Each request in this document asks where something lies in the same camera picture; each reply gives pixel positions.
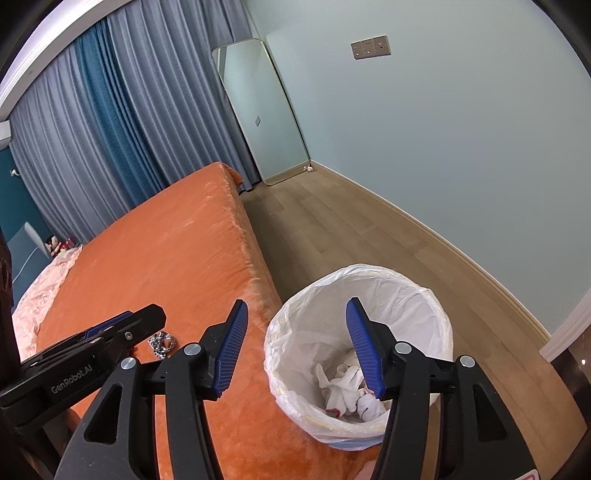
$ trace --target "wooden floor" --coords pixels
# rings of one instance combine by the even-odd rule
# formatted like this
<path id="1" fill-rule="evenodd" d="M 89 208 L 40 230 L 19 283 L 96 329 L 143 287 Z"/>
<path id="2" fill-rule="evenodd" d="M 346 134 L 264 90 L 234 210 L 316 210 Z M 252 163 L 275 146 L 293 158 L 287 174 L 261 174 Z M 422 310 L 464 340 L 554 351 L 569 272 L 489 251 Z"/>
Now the wooden floor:
<path id="1" fill-rule="evenodd" d="M 395 209 L 327 171 L 241 195 L 283 301 L 356 263 L 392 268 L 430 288 L 448 314 L 454 353 L 474 356 L 511 411 L 543 480 L 585 431 L 566 387 L 538 354 L 540 339 L 449 250 Z M 432 408 L 424 479 L 433 478 L 439 422 Z"/>

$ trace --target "curtain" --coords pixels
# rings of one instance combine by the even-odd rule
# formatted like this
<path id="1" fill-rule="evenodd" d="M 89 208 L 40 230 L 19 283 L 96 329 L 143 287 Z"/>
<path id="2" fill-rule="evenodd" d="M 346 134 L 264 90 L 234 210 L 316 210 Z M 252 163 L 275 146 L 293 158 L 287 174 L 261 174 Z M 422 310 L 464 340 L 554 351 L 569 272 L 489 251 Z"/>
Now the curtain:
<path id="1" fill-rule="evenodd" d="M 133 207 L 109 167 L 74 46 L 33 82 L 10 121 L 15 163 L 56 234 L 88 242 Z"/>
<path id="2" fill-rule="evenodd" d="M 10 148 L 56 234 L 89 242 L 214 161 L 260 180 L 211 55 L 249 37 L 240 0 L 135 0 L 36 78 Z"/>
<path id="3" fill-rule="evenodd" d="M 106 157 L 137 206 L 169 184 L 129 104 L 106 19 L 78 37 L 74 47 Z"/>
<path id="4" fill-rule="evenodd" d="M 173 183 L 214 161 L 258 170 L 223 91 L 212 50 L 251 38 L 240 0 L 141 0 L 108 17 L 129 100 Z"/>

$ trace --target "teal wall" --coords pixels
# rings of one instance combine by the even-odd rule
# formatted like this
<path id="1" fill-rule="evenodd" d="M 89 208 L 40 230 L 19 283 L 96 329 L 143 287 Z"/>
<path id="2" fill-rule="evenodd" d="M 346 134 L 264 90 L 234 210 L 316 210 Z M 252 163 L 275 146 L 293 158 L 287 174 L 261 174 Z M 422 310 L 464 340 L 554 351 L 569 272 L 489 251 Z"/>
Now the teal wall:
<path id="1" fill-rule="evenodd" d="M 310 157 L 434 229 L 553 332 L 591 286 L 591 79 L 531 0 L 244 0 Z M 350 44 L 388 35 L 392 56 Z"/>
<path id="2" fill-rule="evenodd" d="M 25 222 L 29 222 L 45 240 L 51 230 L 33 202 L 21 177 L 11 177 L 16 168 L 8 148 L 0 150 L 0 228 L 9 241 Z"/>

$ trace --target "chair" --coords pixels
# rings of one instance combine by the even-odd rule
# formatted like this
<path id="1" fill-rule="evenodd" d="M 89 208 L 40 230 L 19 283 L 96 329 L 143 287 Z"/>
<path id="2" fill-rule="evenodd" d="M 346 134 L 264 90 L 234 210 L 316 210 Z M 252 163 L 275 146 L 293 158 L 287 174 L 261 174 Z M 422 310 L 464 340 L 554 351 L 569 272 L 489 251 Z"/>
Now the chair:
<path id="1" fill-rule="evenodd" d="M 8 249 L 12 256 L 12 296 L 14 307 L 27 289 L 51 263 L 51 255 L 39 234 L 29 224 L 21 229 L 8 241 Z"/>

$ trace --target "pink lace bedsheet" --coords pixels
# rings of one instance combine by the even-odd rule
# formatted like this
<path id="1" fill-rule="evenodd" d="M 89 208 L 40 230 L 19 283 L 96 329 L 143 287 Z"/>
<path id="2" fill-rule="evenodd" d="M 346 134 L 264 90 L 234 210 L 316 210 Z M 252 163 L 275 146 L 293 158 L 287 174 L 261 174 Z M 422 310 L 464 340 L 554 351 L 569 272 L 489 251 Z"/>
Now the pink lace bedsheet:
<path id="1" fill-rule="evenodd" d="M 82 247 L 59 254 L 31 284 L 12 314 L 21 361 L 37 353 L 37 335 L 57 292 L 74 266 Z"/>

